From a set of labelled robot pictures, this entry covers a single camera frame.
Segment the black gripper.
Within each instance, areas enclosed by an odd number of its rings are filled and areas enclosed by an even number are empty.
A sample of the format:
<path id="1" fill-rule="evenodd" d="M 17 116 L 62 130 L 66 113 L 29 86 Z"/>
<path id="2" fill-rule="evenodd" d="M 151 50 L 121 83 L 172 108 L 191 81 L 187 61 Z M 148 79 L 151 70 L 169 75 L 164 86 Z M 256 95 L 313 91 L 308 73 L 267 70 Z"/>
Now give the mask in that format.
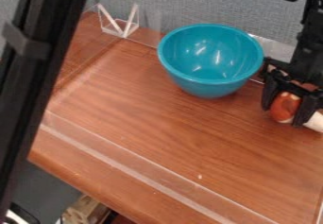
<path id="1" fill-rule="evenodd" d="M 292 125 L 300 127 L 323 109 L 323 40 L 300 39 L 289 62 L 265 57 L 261 107 L 267 111 L 280 91 L 303 96 Z"/>

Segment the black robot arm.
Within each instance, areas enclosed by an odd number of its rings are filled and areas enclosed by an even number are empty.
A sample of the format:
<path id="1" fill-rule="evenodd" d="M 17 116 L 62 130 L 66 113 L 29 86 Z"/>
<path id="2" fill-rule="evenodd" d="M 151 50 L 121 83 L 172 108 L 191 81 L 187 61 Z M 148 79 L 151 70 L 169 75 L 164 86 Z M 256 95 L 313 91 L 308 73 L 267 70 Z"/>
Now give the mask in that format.
<path id="1" fill-rule="evenodd" d="M 293 55 L 297 61 L 269 63 L 288 76 L 317 87 L 312 92 L 267 75 L 261 107 L 272 104 L 279 90 L 303 97 L 292 124 L 307 123 L 323 109 L 323 33 L 313 18 L 323 0 L 305 0 L 303 31 Z M 34 134 L 53 91 L 62 58 L 74 34 L 85 0 L 18 0 L 4 23 L 5 47 L 0 60 L 0 224 L 12 205 L 17 173 L 30 151 Z"/>

